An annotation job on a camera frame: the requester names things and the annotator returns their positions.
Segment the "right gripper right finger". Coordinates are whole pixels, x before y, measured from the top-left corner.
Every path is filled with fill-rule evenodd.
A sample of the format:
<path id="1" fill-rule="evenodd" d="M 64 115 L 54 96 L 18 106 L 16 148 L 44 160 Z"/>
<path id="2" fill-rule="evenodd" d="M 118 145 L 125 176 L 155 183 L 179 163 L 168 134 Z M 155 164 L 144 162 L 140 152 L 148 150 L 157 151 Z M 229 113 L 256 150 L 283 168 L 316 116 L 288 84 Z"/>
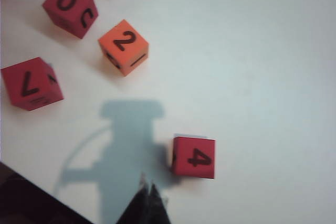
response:
<path id="1" fill-rule="evenodd" d="M 148 223 L 152 224 L 170 224 L 170 219 L 166 212 L 162 197 L 157 189 L 157 186 L 153 183 L 151 185 L 149 193 L 149 205 L 148 205 Z"/>

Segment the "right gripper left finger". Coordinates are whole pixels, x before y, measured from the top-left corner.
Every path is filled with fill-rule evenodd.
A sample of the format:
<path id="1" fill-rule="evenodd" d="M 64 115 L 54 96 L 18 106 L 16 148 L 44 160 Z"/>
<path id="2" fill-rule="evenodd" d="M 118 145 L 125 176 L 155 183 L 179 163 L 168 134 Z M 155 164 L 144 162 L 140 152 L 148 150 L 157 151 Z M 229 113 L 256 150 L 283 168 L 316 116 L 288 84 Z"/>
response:
<path id="1" fill-rule="evenodd" d="M 149 187 L 145 174 L 141 174 L 139 188 L 117 221 L 120 224 L 146 223 Z"/>

